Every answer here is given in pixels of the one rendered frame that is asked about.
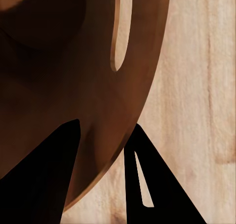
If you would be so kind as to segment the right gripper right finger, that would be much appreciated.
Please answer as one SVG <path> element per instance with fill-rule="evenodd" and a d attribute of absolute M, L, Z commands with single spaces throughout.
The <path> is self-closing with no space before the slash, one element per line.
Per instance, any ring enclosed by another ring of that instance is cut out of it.
<path fill-rule="evenodd" d="M 135 152 L 154 207 L 143 205 Z M 207 224 L 139 124 L 124 147 L 124 168 L 127 224 Z"/>

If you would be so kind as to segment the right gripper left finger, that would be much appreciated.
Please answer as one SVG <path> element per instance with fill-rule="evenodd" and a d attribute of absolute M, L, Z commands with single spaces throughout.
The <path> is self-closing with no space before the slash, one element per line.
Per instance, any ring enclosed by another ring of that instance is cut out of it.
<path fill-rule="evenodd" d="M 80 138 L 79 119 L 60 125 L 0 179 L 0 224 L 60 224 Z"/>

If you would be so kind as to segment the trash can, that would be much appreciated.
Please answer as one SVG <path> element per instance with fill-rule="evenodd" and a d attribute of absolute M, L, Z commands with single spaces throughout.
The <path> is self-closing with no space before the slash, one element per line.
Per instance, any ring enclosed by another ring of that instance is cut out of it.
<path fill-rule="evenodd" d="M 132 0 L 115 67 L 120 0 L 0 0 L 0 179 L 60 125 L 80 143 L 63 213 L 111 168 L 145 106 L 170 0 Z"/>

